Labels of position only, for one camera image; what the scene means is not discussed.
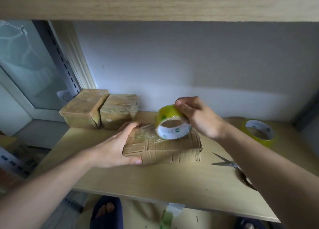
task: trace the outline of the frosted glass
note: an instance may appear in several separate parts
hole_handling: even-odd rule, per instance
[[[0,20],[0,66],[35,108],[62,108],[66,84],[32,21]]]

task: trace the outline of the tape roll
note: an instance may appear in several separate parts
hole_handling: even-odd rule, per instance
[[[177,139],[184,137],[192,129],[192,126],[185,122],[185,116],[179,112],[174,105],[167,105],[161,108],[155,118],[156,133],[164,139]],[[163,126],[165,122],[180,120],[181,124],[174,127]]]
[[[252,127],[260,132],[262,132],[267,139],[262,139],[260,137],[257,137],[253,135],[247,128]],[[257,142],[261,143],[262,145],[269,147],[273,144],[274,139],[275,139],[275,131],[273,128],[269,125],[267,125],[265,122],[255,120],[255,119],[246,119],[242,124],[241,124],[241,131],[252,137],[254,140]]]

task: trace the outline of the person's left hand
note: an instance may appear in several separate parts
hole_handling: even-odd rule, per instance
[[[109,168],[126,164],[141,164],[139,157],[125,157],[123,155],[123,147],[126,140],[134,127],[138,126],[138,122],[126,122],[117,132],[106,141],[91,147],[87,152],[90,153],[93,166],[101,168]]]

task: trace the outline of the person's left arm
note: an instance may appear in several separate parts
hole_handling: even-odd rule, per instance
[[[139,157],[122,154],[137,122],[127,123],[106,141],[82,150],[49,171],[27,181],[0,200],[2,229],[39,228],[75,183],[92,167],[141,164]]]

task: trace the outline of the scissor blade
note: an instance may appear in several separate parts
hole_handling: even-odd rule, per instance
[[[233,164],[229,162],[216,162],[216,163],[211,163],[211,165],[233,167]]]
[[[227,159],[223,158],[222,156],[219,156],[219,155],[218,155],[218,154],[216,154],[216,153],[213,153],[213,154],[215,154],[217,157],[219,157],[220,159],[224,160],[225,162],[232,163],[231,161],[229,161],[229,160],[227,160]]]

